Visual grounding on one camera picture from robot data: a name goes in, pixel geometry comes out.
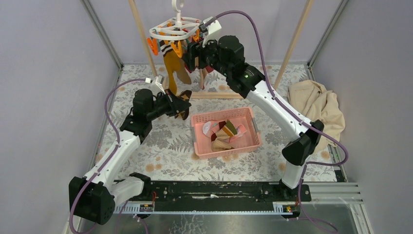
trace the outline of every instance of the floral tablecloth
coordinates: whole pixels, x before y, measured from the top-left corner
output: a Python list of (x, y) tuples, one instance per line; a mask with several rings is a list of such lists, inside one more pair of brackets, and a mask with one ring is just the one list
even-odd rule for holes
[[(275, 81), (279, 65), (267, 65), (268, 76)], [(164, 66), (157, 65), (160, 74), (167, 76)], [(133, 78), (151, 77), (148, 65), (125, 65), (119, 82)], [(190, 74), (191, 85), (175, 79), (178, 93), (183, 90), (201, 91), (199, 72)], [(288, 65), (277, 92), (287, 97), (288, 86), (307, 79), (304, 65)], [(205, 78), (205, 92), (232, 92), (225, 78), (217, 72)], [(111, 118), (119, 128), (132, 106), (134, 92), (147, 88), (144, 82), (133, 82), (118, 89), (111, 110)], [(231, 155), (200, 160), (194, 152), (190, 132), (190, 117), (183, 121), (179, 118), (162, 116), (152, 122), (153, 129), (138, 150), (132, 153), (123, 165), (118, 179), (130, 173), (139, 172), (152, 180), (229, 180), (229, 181), (278, 181), (285, 171), (285, 159), (281, 149), (288, 143), (280, 127), (260, 108), (244, 99), (191, 99), (190, 115), (249, 106), (253, 109), (263, 145), (252, 153)], [(100, 144), (96, 160), (108, 150), (116, 139), (113, 129), (108, 125)], [(311, 155), (310, 160), (331, 162), (327, 148)], [(309, 165), (305, 173), (306, 181), (336, 181), (332, 167)]]

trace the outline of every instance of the wooden frame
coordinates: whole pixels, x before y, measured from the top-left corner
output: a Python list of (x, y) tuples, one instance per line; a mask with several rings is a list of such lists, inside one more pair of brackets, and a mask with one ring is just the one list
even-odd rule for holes
[[(307, 20), (308, 14), (310, 12), (310, 9), (311, 9), (313, 3), (314, 3), (314, 0), (307, 0), (307, 2), (305, 3), (305, 7), (302, 11), (300, 20), (299, 20), (299, 22), (297, 24), (297, 27), (295, 29), (293, 38), (291, 39), (290, 45), (288, 46), (288, 49), (287, 49), (287, 53), (285, 54), (284, 60), (282, 61), (280, 71), (278, 72), (277, 78), (275, 80), (275, 83), (274, 83), (274, 86), (273, 86), (275, 90), (277, 89), (277, 87), (278, 87), (278, 85), (281, 81), (281, 78), (284, 74), (285, 68), (286, 68), (286, 66), (287, 66), (287, 64), (290, 60), (291, 54), (293, 53), (293, 50), (294, 50), (294, 48), (297, 44), (298, 38), (300, 37), (302, 28), (304, 26), (305, 21)], [(148, 44), (146, 42), (145, 30), (144, 30), (144, 27), (142, 25), (142, 21), (141, 21), (140, 16), (139, 16), (138, 9), (136, 8), (135, 1), (134, 0), (129, 0), (129, 5), (131, 6), (132, 14), (133, 14), (133, 17), (135, 18), (136, 27), (139, 31), (139, 35), (141, 37), (142, 44), (145, 48), (146, 56), (148, 57), (148, 62), (149, 62), (150, 67), (152, 69), (152, 74), (154, 76), (157, 76), (155, 64), (153, 63), (153, 59), (152, 59), (152, 56), (150, 54)], [(200, 75), (200, 79), (201, 79), (200, 86), (202, 88), (203, 84), (204, 84), (203, 83), (204, 77), (205, 77), (205, 73), (203, 72), (203, 69), (199, 71), (199, 75)], [(242, 97), (237, 93), (228, 93), (228, 92), (192, 92), (191, 98), (192, 99), (216, 99), (216, 98), (234, 99), (234, 98), (242, 98)]]

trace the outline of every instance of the crumpled fabric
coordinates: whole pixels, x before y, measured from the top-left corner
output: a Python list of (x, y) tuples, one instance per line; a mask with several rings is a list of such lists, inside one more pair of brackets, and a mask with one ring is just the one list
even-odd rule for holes
[[(338, 108), (337, 94), (312, 80), (292, 84), (288, 89), (288, 100), (291, 106), (311, 121), (321, 120), (324, 123), (323, 132), (340, 141), (345, 121), (343, 113)], [(328, 144), (335, 145), (321, 136), (314, 153), (325, 149)]]

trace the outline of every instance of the pink basket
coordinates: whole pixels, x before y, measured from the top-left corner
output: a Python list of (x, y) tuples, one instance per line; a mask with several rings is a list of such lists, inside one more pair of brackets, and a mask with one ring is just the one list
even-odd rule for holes
[[(211, 138), (204, 135), (202, 126), (208, 121), (224, 121), (228, 119), (231, 120), (234, 126), (244, 125), (247, 132), (230, 143), (234, 149), (213, 152), (211, 150)], [(195, 153), (200, 159), (252, 152), (262, 145), (254, 113), (249, 107), (193, 115), (191, 117), (191, 125)]]

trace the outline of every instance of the white wall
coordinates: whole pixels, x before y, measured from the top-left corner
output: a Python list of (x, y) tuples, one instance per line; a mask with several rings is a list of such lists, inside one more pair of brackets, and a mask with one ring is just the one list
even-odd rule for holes
[(0, 2), (0, 233), (58, 234), (117, 67), (78, 0)]
[[(174, 17), (170, 0), (135, 0), (143, 25), (150, 28)], [(267, 61), (282, 61), (306, 0), (186, 0), (183, 16), (206, 19), (227, 10), (242, 10), (254, 20)], [(147, 63), (127, 0), (91, 0), (109, 38), (124, 63)], [(340, 0), (315, 0), (291, 56), (291, 61), (308, 61), (330, 22)], [(249, 21), (241, 15), (220, 19), (222, 35), (236, 35), (245, 46), (247, 61), (259, 61), (257, 42)], [(154, 56), (163, 62), (162, 56)]]
[(413, 1), (350, 1), (314, 66), (346, 119), (345, 165), (376, 234), (412, 232)]

